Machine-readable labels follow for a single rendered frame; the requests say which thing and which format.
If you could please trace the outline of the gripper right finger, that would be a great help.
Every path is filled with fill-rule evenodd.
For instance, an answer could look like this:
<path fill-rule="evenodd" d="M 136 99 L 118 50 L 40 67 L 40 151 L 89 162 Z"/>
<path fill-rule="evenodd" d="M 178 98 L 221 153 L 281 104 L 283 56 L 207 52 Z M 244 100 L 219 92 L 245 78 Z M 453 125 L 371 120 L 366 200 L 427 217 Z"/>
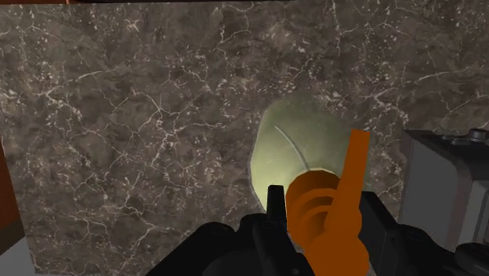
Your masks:
<path fill-rule="evenodd" d="M 489 276 L 489 246 L 439 246 L 425 231 L 399 224 L 379 197 L 364 191 L 360 200 L 359 239 L 377 276 Z"/>

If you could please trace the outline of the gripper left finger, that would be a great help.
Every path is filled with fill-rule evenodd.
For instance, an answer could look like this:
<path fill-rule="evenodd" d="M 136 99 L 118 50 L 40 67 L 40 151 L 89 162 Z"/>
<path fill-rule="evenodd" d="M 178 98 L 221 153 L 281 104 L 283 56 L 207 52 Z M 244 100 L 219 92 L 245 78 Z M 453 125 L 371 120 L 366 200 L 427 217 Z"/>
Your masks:
<path fill-rule="evenodd" d="M 270 185 L 266 212 L 239 228 L 202 224 L 145 276 L 314 276 L 287 233 L 284 188 Z"/>

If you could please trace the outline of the pale green orange spray bottle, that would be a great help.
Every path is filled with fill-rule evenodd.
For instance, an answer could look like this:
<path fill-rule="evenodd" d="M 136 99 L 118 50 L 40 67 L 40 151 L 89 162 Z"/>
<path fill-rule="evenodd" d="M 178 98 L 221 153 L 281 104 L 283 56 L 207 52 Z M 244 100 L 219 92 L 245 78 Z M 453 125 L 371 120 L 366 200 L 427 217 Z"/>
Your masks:
<path fill-rule="evenodd" d="M 266 210 L 271 185 L 284 189 L 287 234 L 316 276 L 365 276 L 360 197 L 370 134 L 352 129 L 310 95 L 286 96 L 263 113 L 249 162 Z"/>

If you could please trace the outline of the grey black box appliance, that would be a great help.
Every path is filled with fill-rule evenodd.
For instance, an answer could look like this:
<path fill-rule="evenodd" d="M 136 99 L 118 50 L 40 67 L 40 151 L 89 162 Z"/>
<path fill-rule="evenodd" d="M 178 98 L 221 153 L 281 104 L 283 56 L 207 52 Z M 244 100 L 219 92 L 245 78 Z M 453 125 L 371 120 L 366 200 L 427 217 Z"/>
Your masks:
<path fill-rule="evenodd" d="M 489 131 L 405 130 L 400 149 L 407 170 L 398 221 L 450 251 L 468 242 L 489 245 Z"/>

